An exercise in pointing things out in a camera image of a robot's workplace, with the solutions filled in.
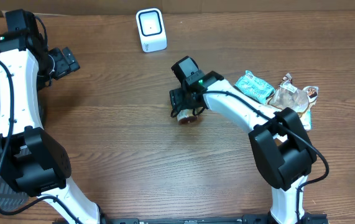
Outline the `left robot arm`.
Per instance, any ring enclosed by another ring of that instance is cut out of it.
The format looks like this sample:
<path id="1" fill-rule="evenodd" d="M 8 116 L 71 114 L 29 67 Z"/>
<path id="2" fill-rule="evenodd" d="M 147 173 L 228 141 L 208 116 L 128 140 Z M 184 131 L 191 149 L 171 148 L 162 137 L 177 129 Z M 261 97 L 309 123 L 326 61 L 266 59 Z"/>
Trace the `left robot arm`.
<path id="1" fill-rule="evenodd" d="M 5 14 L 0 34 L 0 181 L 17 193 L 47 202 L 67 223 L 106 223 L 71 176 L 65 148 L 40 118 L 38 91 L 79 69 L 68 48 L 50 49 L 44 23 L 23 9 Z M 21 208 L 0 214 L 17 215 Z"/>

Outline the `teal white tissue pack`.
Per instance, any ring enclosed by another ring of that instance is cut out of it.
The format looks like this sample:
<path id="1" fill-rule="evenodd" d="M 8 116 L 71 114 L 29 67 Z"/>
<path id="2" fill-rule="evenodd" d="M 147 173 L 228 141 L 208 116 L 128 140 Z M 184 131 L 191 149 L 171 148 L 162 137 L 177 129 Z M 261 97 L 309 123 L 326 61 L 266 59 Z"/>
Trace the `teal white tissue pack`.
<path id="1" fill-rule="evenodd" d="M 311 124 L 311 110 L 306 111 L 302 114 L 300 118 L 302 125 L 306 131 L 310 131 L 312 128 Z"/>

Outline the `green lid white jar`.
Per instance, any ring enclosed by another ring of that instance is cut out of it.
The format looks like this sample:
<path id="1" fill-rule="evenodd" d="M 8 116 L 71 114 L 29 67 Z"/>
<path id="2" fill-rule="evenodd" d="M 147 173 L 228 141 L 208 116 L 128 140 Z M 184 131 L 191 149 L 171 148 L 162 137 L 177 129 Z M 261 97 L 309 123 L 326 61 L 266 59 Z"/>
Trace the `green lid white jar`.
<path id="1" fill-rule="evenodd" d="M 198 117 L 194 115 L 196 109 L 185 109 L 181 110 L 179 114 L 177 114 L 176 118 L 179 124 L 188 124 L 195 122 Z"/>

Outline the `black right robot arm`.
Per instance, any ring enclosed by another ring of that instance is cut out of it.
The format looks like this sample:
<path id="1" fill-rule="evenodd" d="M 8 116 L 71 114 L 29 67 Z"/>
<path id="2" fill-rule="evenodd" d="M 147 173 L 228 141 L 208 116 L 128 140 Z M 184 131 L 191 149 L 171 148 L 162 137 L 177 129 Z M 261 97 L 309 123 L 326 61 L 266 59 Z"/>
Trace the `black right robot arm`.
<path id="1" fill-rule="evenodd" d="M 230 119 L 249 135 L 256 167 L 272 188 L 270 212 L 245 216 L 245 223 L 323 223 L 303 209 L 303 190 L 316 161 L 297 113 L 273 110 L 241 93 L 222 75 L 203 73 L 189 56 L 171 67 L 180 88 L 170 91 L 171 115 L 180 119 L 184 111 L 194 116 L 205 109 Z"/>

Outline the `beige brown bag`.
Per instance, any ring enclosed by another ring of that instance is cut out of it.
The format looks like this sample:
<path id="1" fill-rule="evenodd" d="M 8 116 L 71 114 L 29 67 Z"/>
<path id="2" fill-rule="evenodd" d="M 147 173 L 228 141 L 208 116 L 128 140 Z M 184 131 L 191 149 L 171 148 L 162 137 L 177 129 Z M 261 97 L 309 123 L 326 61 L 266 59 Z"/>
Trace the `beige brown bag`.
<path id="1" fill-rule="evenodd" d="M 287 73 L 279 83 L 275 93 L 267 100 L 267 105 L 280 111 L 291 108 L 301 118 L 315 105 L 319 88 L 306 86 L 299 89 L 293 85 L 293 77 Z"/>

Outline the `teal snack packet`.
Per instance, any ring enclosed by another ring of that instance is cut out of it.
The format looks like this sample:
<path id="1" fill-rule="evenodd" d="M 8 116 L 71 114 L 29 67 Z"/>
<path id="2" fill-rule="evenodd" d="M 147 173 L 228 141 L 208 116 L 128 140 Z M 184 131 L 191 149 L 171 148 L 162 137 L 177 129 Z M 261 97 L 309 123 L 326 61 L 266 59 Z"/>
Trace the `teal snack packet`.
<path id="1" fill-rule="evenodd" d="M 267 99 L 275 93 L 275 88 L 265 80 L 256 77 L 250 70 L 245 71 L 234 86 L 244 95 L 258 103 L 265 104 Z"/>

